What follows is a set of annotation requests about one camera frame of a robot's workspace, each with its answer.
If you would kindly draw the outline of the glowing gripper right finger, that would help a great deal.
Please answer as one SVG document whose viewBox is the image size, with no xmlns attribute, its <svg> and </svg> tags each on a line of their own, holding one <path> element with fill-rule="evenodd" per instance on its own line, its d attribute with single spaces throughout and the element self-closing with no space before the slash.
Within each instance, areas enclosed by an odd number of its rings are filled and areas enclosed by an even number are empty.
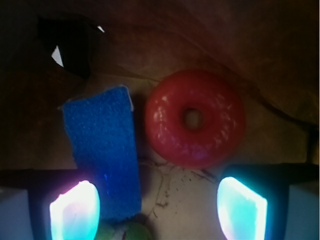
<svg viewBox="0 0 320 240">
<path fill-rule="evenodd" d="M 318 240 L 320 167 L 233 164 L 221 175 L 217 214 L 228 240 Z"/>
</svg>

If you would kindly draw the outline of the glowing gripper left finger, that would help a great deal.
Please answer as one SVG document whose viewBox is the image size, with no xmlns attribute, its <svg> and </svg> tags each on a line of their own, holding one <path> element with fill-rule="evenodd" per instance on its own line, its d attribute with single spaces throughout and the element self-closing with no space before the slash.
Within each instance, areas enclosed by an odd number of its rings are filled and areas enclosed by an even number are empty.
<svg viewBox="0 0 320 240">
<path fill-rule="evenodd" d="M 93 240 L 99 220 L 100 197 L 90 172 L 0 172 L 2 240 Z"/>
</svg>

